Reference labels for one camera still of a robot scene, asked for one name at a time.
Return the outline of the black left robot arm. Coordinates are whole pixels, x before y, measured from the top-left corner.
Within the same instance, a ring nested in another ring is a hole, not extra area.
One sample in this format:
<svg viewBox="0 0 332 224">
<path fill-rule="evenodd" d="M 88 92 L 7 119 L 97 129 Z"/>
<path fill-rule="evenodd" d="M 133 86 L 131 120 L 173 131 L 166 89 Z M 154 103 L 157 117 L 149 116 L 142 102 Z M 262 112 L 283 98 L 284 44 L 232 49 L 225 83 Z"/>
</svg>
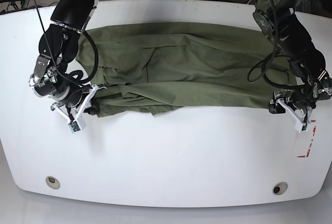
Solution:
<svg viewBox="0 0 332 224">
<path fill-rule="evenodd" d="M 282 100 L 291 110 L 308 112 L 318 101 L 331 98 L 331 78 L 326 61 L 318 51 L 309 32 L 298 20 L 296 7 L 302 0 L 256 0 L 253 17 L 262 33 L 273 44 L 273 51 L 258 63 L 259 75 L 267 84 L 277 88 L 269 103 L 272 114 L 286 110 L 278 103 Z M 286 85 L 271 81 L 267 70 L 275 58 L 287 58 L 291 72 L 302 80 L 301 85 Z"/>
</svg>

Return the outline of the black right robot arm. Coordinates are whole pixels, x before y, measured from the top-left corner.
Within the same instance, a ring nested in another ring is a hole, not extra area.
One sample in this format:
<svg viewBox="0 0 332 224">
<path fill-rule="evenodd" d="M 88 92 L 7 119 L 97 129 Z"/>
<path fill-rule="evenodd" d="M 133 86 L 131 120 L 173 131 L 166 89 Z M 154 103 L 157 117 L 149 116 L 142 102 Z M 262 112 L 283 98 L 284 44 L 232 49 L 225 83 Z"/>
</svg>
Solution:
<svg viewBox="0 0 332 224">
<path fill-rule="evenodd" d="M 51 24 L 43 29 L 39 41 L 39 56 L 29 85 L 39 97 L 50 96 L 65 106 L 70 120 L 72 109 L 80 106 L 92 91 L 89 82 L 99 66 L 98 48 L 86 27 L 99 0 L 60 0 L 51 15 Z M 76 58 L 80 37 L 85 37 L 93 51 L 93 68 L 87 78 L 81 70 L 67 73 L 68 65 Z"/>
</svg>

